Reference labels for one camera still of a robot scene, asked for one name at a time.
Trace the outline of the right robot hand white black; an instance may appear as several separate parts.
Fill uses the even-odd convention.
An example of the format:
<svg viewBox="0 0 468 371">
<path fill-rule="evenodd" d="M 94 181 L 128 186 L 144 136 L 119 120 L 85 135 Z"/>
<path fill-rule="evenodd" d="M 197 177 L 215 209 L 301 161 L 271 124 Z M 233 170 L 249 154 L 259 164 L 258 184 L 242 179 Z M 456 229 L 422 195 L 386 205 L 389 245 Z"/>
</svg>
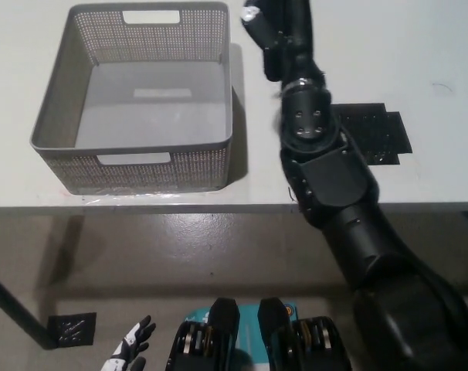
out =
<svg viewBox="0 0 468 371">
<path fill-rule="evenodd" d="M 308 1 L 246 1 L 241 23 L 263 52 L 266 78 L 284 79 L 289 64 L 314 54 L 313 25 Z"/>
</svg>

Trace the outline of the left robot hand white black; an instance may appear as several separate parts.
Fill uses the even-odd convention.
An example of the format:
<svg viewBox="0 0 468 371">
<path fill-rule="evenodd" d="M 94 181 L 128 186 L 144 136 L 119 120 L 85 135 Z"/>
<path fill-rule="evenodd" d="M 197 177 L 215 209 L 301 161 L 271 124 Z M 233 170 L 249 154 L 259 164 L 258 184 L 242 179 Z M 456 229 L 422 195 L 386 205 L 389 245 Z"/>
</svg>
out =
<svg viewBox="0 0 468 371">
<path fill-rule="evenodd" d="M 146 359 L 141 356 L 148 347 L 148 340 L 156 329 L 151 316 L 139 321 L 120 341 L 113 354 L 107 359 L 101 371 L 143 371 Z"/>
</svg>

